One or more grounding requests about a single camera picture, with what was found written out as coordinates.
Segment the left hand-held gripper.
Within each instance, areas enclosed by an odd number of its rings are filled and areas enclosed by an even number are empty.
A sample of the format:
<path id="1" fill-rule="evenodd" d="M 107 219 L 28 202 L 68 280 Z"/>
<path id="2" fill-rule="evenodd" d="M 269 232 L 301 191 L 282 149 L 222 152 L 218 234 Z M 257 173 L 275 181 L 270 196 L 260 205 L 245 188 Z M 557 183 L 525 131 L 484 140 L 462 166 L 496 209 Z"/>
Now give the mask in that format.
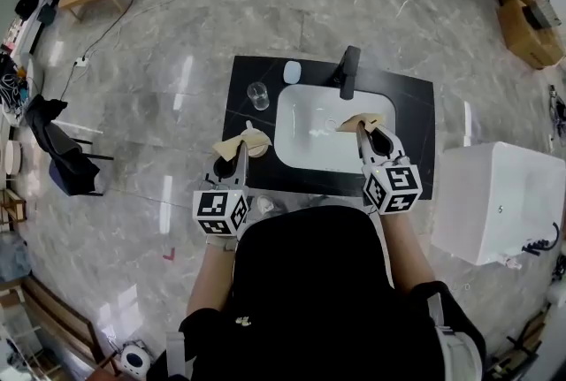
<path id="1" fill-rule="evenodd" d="M 247 143 L 242 141 L 238 147 L 235 186 L 219 183 L 214 171 L 219 158 L 220 155 L 214 152 L 204 164 L 204 181 L 193 194 L 192 216 L 207 236 L 236 236 L 249 213 Z"/>

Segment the person's right forearm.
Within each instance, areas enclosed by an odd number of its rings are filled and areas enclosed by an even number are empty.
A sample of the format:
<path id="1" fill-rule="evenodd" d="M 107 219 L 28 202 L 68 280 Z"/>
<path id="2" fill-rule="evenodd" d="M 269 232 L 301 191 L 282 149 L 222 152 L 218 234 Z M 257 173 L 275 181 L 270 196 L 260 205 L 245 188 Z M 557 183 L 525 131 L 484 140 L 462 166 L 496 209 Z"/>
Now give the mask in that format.
<path id="1" fill-rule="evenodd" d="M 410 293 L 416 286 L 433 282 L 432 267 L 419 245 L 408 213 L 379 217 L 386 241 L 394 287 Z"/>

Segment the black sink counter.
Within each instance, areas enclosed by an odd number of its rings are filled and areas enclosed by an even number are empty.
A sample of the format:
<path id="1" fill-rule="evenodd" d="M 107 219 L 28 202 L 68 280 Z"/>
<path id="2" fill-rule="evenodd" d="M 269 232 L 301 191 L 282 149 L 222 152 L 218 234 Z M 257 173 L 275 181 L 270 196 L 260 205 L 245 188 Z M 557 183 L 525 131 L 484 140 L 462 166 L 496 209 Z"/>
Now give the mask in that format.
<path id="1" fill-rule="evenodd" d="M 223 139 L 232 138 L 250 120 L 270 138 L 275 135 L 277 100 L 287 86 L 283 79 L 286 57 L 236 56 L 227 96 Z M 261 81 L 267 87 L 270 105 L 256 110 L 247 95 L 249 84 Z M 420 173 L 424 201 L 432 199 L 435 167 L 435 100 L 433 83 L 428 80 L 376 70 L 356 75 L 356 90 L 384 95 L 396 111 L 395 132 L 405 153 Z M 301 194 L 360 196 L 361 173 L 339 173 L 295 169 L 281 162 L 273 149 L 249 161 L 247 186 Z"/>

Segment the white sink basin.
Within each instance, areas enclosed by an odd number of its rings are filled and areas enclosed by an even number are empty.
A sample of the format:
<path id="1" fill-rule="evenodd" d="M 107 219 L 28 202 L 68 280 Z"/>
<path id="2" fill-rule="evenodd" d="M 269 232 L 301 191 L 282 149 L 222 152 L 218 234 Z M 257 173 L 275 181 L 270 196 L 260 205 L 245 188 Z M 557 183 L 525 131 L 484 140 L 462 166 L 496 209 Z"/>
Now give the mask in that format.
<path id="1" fill-rule="evenodd" d="M 394 105 L 384 95 L 356 91 L 351 100 L 343 100 L 337 88 L 304 84 L 284 88 L 274 135 L 279 160 L 292 168 L 361 173 L 356 135 L 337 130 L 361 113 L 379 114 L 389 130 L 395 129 Z"/>

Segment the clear drinking glass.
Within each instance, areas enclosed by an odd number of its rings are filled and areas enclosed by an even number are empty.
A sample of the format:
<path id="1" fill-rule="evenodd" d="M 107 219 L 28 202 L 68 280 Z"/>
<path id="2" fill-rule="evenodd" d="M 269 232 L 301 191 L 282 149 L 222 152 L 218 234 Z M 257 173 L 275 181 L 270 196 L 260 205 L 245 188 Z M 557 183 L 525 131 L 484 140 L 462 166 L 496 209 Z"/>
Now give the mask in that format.
<path id="1" fill-rule="evenodd" d="M 266 110 L 270 105 L 267 87 L 261 81 L 249 84 L 247 87 L 247 95 L 256 110 Z"/>

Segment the black faucet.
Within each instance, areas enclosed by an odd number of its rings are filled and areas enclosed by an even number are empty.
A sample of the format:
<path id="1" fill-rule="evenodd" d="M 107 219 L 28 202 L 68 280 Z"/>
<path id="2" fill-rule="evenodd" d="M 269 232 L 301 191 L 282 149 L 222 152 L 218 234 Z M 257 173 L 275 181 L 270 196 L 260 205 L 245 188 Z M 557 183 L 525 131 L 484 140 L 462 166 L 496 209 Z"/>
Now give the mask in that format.
<path id="1" fill-rule="evenodd" d="M 340 87 L 340 99 L 342 100 L 349 101 L 354 97 L 360 55 L 359 48 L 348 45 L 333 72 L 332 81 Z"/>

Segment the black chair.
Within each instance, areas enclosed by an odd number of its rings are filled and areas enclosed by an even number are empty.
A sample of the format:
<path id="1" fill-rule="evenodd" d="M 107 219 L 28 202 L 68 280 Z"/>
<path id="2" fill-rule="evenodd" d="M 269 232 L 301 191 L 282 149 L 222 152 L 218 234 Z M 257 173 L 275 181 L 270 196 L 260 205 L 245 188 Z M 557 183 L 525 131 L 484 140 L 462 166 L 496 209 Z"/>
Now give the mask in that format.
<path id="1" fill-rule="evenodd" d="M 83 145 L 91 141 L 74 139 L 53 123 L 45 127 L 50 146 L 49 175 L 68 196 L 103 196 L 96 191 L 100 168 L 94 160 L 112 161 L 113 157 L 86 153 Z"/>

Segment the person's black shirt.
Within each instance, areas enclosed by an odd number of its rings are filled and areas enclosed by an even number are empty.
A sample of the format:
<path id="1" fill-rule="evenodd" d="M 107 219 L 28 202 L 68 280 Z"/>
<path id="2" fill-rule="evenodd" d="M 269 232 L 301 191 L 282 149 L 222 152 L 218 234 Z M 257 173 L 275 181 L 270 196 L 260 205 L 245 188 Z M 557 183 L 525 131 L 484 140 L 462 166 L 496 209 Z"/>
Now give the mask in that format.
<path id="1" fill-rule="evenodd" d="M 394 287 L 379 219 L 327 203 L 237 240 L 225 307 L 180 323 L 188 373 L 147 381 L 482 381 L 482 334 L 436 277 Z"/>

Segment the white round appliance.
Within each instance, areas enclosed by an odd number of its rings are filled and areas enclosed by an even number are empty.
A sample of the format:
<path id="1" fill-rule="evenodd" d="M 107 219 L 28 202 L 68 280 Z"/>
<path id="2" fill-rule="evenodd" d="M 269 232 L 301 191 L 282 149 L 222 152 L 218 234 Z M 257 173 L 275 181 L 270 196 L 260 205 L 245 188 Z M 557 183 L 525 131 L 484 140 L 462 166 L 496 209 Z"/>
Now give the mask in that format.
<path id="1" fill-rule="evenodd" d="M 151 361 L 149 354 L 143 348 L 129 344 L 121 351 L 120 364 L 128 375 L 143 380 L 147 376 Z"/>

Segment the white round stool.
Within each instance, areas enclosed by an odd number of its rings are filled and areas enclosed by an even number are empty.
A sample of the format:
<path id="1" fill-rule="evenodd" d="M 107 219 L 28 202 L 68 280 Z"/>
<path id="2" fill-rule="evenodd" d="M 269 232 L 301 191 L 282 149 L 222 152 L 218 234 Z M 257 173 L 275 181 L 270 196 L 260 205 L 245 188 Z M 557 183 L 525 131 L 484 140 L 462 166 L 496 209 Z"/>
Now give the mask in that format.
<path id="1" fill-rule="evenodd" d="M 9 176 L 19 173 L 22 161 L 21 145 L 18 141 L 8 140 L 2 154 L 4 171 Z"/>

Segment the wooden shelf rack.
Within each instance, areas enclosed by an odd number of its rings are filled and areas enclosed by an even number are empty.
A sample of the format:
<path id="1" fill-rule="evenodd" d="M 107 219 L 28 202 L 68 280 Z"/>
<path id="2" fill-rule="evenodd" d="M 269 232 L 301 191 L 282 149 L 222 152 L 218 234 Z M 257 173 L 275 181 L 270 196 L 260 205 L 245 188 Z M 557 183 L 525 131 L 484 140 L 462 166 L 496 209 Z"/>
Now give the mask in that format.
<path id="1" fill-rule="evenodd" d="M 9 188 L 0 190 L 0 232 L 13 231 L 26 220 L 26 201 Z"/>

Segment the grey blue cloth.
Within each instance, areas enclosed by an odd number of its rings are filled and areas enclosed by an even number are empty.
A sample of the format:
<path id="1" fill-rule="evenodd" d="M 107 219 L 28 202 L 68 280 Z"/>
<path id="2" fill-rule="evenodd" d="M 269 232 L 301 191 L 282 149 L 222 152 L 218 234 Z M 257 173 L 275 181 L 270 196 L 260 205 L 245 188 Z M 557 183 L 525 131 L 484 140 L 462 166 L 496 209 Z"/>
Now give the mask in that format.
<path id="1" fill-rule="evenodd" d="M 23 278 L 31 270 L 27 243 L 15 232 L 0 232 L 0 283 Z"/>

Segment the dark waste bin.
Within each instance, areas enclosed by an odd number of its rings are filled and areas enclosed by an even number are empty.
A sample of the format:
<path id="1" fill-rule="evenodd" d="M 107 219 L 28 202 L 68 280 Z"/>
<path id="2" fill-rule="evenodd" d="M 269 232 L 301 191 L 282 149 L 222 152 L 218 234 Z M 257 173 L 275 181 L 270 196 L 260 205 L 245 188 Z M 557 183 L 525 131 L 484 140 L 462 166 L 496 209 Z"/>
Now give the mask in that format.
<path id="1" fill-rule="evenodd" d="M 57 10 L 52 4 L 44 4 L 38 12 L 37 20 L 45 25 L 50 26 L 57 15 Z"/>

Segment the black backpack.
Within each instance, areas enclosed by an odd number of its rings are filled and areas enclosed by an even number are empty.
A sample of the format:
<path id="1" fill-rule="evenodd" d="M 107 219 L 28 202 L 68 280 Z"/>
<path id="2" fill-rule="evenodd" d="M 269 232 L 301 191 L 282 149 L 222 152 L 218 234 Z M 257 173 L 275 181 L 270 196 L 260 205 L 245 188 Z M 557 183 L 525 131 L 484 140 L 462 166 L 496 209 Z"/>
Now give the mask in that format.
<path id="1" fill-rule="evenodd" d="M 22 21 L 27 21 L 36 10 L 39 0 L 19 0 L 14 11 Z"/>

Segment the wooden frame furniture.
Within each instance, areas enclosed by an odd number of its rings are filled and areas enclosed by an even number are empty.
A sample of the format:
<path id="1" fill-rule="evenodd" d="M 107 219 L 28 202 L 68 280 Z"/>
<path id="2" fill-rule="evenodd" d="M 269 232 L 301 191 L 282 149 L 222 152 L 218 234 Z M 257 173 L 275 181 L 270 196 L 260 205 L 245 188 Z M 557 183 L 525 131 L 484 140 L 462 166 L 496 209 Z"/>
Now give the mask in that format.
<path id="1" fill-rule="evenodd" d="M 63 347 L 94 370 L 118 379 L 122 372 L 115 354 L 105 356 L 92 323 L 59 299 L 33 274 L 22 281 L 24 306 L 39 325 Z"/>

